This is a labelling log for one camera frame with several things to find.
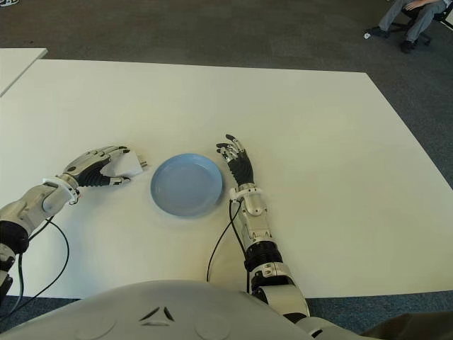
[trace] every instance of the blue plate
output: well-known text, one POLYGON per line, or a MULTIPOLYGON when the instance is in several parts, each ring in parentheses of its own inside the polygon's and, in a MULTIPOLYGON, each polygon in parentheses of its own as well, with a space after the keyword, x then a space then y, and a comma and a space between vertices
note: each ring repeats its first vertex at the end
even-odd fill
POLYGON ((179 154, 167 159, 151 180, 154 202, 177 216, 198 216, 207 212, 221 193, 219 168, 199 154, 179 154))

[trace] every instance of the white tabletop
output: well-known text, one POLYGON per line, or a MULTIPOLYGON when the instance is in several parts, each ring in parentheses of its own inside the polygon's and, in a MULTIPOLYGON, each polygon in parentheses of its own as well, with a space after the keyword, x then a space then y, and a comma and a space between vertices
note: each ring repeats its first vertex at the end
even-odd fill
POLYGON ((46 53, 45 48, 0 48, 0 97, 46 53))
MULTIPOLYGON (((215 152, 225 133, 246 146, 273 235, 307 297, 453 289, 453 191, 366 74, 40 60, 1 104, 0 205, 95 147, 127 145, 151 164, 122 188, 85 190, 58 214, 71 259, 45 296, 203 280, 228 221, 226 195, 209 215, 182 219, 155 206, 149 184, 164 160, 194 152, 233 186, 215 152)), ((63 261, 64 242, 49 228, 24 256, 25 293, 63 261)), ((212 281, 245 286, 232 233, 212 281)))

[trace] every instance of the gray carpet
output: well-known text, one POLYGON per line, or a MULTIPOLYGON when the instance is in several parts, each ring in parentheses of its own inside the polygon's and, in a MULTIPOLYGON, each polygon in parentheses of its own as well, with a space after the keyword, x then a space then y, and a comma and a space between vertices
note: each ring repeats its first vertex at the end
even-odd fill
MULTIPOLYGON (((21 0, 0 10, 0 47, 46 47, 50 59, 366 72, 453 187, 453 32, 433 23, 432 45, 420 44, 411 55, 399 51, 400 33, 364 40, 363 30, 388 6, 385 0, 21 0)), ((39 299, 0 329, 65 303, 39 299)), ((310 305, 314 315, 361 332, 404 312, 451 310, 453 293, 310 305)))

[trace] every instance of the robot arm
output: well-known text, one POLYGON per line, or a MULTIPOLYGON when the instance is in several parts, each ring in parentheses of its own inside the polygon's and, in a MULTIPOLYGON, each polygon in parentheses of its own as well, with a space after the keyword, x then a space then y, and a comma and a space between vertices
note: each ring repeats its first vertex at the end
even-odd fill
POLYGON ((13 283, 8 271, 16 255, 27 250, 33 230, 56 215, 66 203, 77 203, 78 187, 130 181, 126 177, 107 177, 101 173, 106 164, 129 151, 126 147, 104 147, 86 152, 71 162, 62 175, 44 179, 40 186, 0 209, 0 303, 13 283))
POLYGON ((309 316, 302 292, 296 286, 288 266, 283 262, 270 231, 262 190, 253 180, 253 167, 242 144, 226 135, 230 143, 217 144, 239 186, 230 190, 230 198, 242 202, 239 219, 242 242, 246 250, 244 265, 251 275, 252 295, 296 323, 309 316))

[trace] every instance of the black cable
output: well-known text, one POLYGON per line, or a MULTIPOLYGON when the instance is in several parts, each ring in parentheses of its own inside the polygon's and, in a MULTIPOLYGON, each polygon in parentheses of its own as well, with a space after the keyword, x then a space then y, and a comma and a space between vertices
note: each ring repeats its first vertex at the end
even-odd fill
MULTIPOLYGON (((41 227, 41 229, 39 229, 35 234, 33 234, 32 236, 30 236, 30 238, 28 239, 28 241, 30 242, 32 239, 34 239, 41 231, 43 231, 46 226, 48 226, 52 221, 54 217, 52 216, 51 218, 49 218, 48 220, 46 220, 46 223, 41 227)), ((23 272, 22 272, 22 257, 23 257, 23 254, 19 254, 19 260, 18 260, 18 263, 17 263, 17 269, 18 269, 18 276, 19 276, 19 295, 16 299, 16 303, 14 304, 14 306, 9 310, 8 313, 4 314, 4 315, 1 315, 0 317, 7 317, 9 316, 10 314, 14 313, 14 310, 17 308, 17 306, 20 305, 22 299, 23 299, 23 291, 25 289, 24 287, 24 282, 23 282, 23 272)))
POLYGON ((54 218, 54 216, 52 216, 51 218, 46 219, 46 223, 35 234, 31 235, 30 238, 28 239, 28 241, 31 241, 32 239, 37 237, 39 235, 39 233, 46 228, 46 226, 48 226, 50 223, 52 223, 53 218, 54 218))
POLYGON ((52 222, 52 217, 49 218, 47 220, 47 223, 44 227, 42 227, 40 230, 38 230, 38 232, 36 234, 33 235, 36 236, 38 233, 40 233, 48 224, 51 224, 53 225, 54 227, 56 227, 58 229, 58 231, 60 232, 60 234, 63 236, 64 238, 64 242, 66 243, 66 250, 67 250, 67 254, 66 254, 66 260, 64 261, 64 265, 63 265, 63 268, 62 270, 59 272, 58 276, 51 282, 49 283, 47 286, 45 286, 38 294, 36 294, 35 296, 33 296, 31 299, 29 299, 27 302, 24 302, 22 305, 20 305, 19 307, 17 307, 15 310, 13 310, 12 312, 10 312, 8 315, 6 315, 3 319, 0 320, 0 322, 8 319, 12 314, 16 313, 18 310, 24 308, 26 305, 28 305, 30 302, 34 301, 34 299, 36 299, 39 295, 43 294, 47 289, 49 289, 58 279, 59 277, 63 274, 64 270, 66 269, 66 266, 68 264, 68 261, 69 261, 69 242, 68 242, 68 239, 66 238, 66 235, 63 233, 63 231, 55 224, 52 222))
MULTIPOLYGON (((236 230, 236 226, 234 225, 234 218, 231 216, 231 201, 230 201, 230 208, 229 208, 229 221, 231 223, 231 226, 233 227, 234 234, 236 235, 236 238, 241 245, 241 250, 243 253, 243 257, 246 258, 246 250, 242 244, 241 238, 239 237, 238 231, 236 230)), ((247 271, 247 284, 246 284, 246 292, 250 292, 250 273, 248 272, 248 269, 246 268, 247 271)))
POLYGON ((14 310, 19 306, 19 304, 22 301, 23 298, 23 291, 24 291, 24 284, 23 284, 23 272, 22 272, 22 254, 19 254, 19 260, 17 263, 17 272, 19 275, 19 295, 16 299, 16 303, 14 303, 14 306, 7 312, 6 314, 0 315, 0 317, 4 317, 5 319, 14 313, 14 310))
POLYGON ((242 241, 241 241, 241 238, 239 237, 239 234, 238 234, 238 231, 236 230, 236 227, 234 225, 234 218, 233 216, 231 215, 231 204, 233 203, 233 201, 229 201, 229 222, 231 223, 231 226, 233 227, 233 231, 234 231, 234 234, 236 235, 236 238, 239 242, 239 245, 241 246, 241 250, 242 250, 242 254, 243 254, 243 257, 246 257, 246 250, 245 248, 243 247, 243 244, 242 244, 242 241))
POLYGON ((215 244, 215 247, 214 247, 214 250, 212 251, 212 254, 211 254, 211 258, 210 258, 210 261, 207 265, 207 271, 206 271, 206 281, 209 282, 210 281, 210 269, 211 269, 211 263, 212 263, 212 259, 214 258, 214 255, 215 255, 215 252, 217 250, 217 247, 219 246, 220 244, 220 241, 223 239, 225 233, 227 232, 229 226, 231 225, 231 221, 234 220, 236 218, 236 216, 239 214, 239 210, 241 209, 241 204, 239 203, 239 207, 238 207, 238 210, 234 213, 234 216, 233 218, 231 218, 231 206, 233 205, 233 201, 229 201, 229 215, 230 215, 230 220, 229 220, 229 224, 225 227, 224 231, 222 232, 222 234, 220 235, 219 239, 217 240, 217 243, 215 244))

